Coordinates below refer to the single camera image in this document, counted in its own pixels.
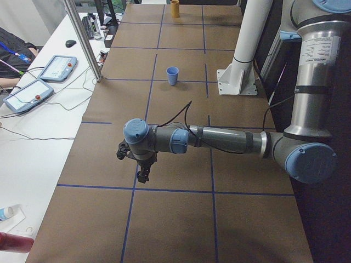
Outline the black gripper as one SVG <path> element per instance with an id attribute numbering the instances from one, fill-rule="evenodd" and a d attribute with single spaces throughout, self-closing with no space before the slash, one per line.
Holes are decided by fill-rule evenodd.
<path id="1" fill-rule="evenodd" d="M 138 163 L 138 166 L 140 166 L 140 171 L 137 172 L 137 180 L 141 183 L 146 183 L 149 181 L 151 166 L 157 162 L 157 153 L 147 152 L 143 155 L 137 155 L 130 152 L 128 157 L 135 159 Z"/>

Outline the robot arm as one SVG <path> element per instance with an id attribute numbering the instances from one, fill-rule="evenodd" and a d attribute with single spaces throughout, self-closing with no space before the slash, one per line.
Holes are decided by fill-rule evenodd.
<path id="1" fill-rule="evenodd" d="M 288 175 L 314 184 L 333 173 L 337 155 L 327 145 L 325 127 L 330 107 L 332 76 L 343 33 L 350 28 L 350 1 L 284 1 L 280 39 L 301 43 L 290 125 L 282 133 L 251 133 L 170 120 L 149 125 L 135 118 L 123 127 L 117 157 L 140 166 L 139 182 L 149 179 L 159 152 L 185 153 L 188 146 L 272 158 Z"/>

